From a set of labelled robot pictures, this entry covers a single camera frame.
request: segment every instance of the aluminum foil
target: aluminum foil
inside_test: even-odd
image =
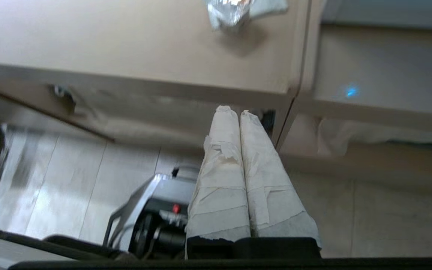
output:
[[[233,27],[249,19],[249,10],[255,0],[206,0],[208,12],[221,24]]]

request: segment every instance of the floor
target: floor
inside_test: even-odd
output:
[[[203,154],[9,129],[0,169],[0,229],[101,243],[109,215],[154,173]],[[324,258],[432,257],[432,195],[289,169],[316,220]]]

